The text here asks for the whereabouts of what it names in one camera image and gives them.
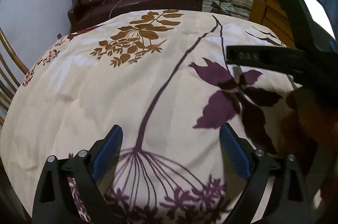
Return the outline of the floral beige tablecloth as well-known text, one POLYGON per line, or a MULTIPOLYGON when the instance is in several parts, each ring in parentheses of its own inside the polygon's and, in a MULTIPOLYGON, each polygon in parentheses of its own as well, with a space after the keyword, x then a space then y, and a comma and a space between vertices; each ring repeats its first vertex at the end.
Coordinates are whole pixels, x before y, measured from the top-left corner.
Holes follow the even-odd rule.
POLYGON ((156 10, 52 45, 18 88, 1 131, 1 158, 25 209, 33 209, 49 155, 70 158, 119 125, 123 143, 104 189, 118 220, 224 221, 245 181, 221 150, 220 126, 279 154, 285 97, 295 88, 284 74, 226 65, 228 45, 281 42, 243 19, 156 10))

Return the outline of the wooden TV cabinet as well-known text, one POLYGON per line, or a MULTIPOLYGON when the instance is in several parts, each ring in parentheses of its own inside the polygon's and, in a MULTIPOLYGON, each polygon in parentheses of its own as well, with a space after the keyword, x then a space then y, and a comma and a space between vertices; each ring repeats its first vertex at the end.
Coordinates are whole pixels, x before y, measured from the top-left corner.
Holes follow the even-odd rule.
POLYGON ((278 0, 253 0, 249 20, 268 27, 287 47, 296 47, 287 14, 278 0))

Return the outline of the wooden chair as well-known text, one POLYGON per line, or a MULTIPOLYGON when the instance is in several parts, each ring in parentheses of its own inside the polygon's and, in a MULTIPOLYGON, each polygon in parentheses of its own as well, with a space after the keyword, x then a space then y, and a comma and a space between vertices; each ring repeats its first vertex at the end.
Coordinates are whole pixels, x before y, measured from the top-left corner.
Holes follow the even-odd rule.
MULTIPOLYGON (((15 64, 15 66, 26 75, 29 71, 26 65, 17 56, 15 50, 12 48, 10 42, 7 40, 3 30, 1 29, 1 47, 3 47, 8 58, 15 64)), ((16 94, 19 86, 17 77, 9 67, 7 60, 1 53, 1 109, 8 112, 11 102, 16 94)))

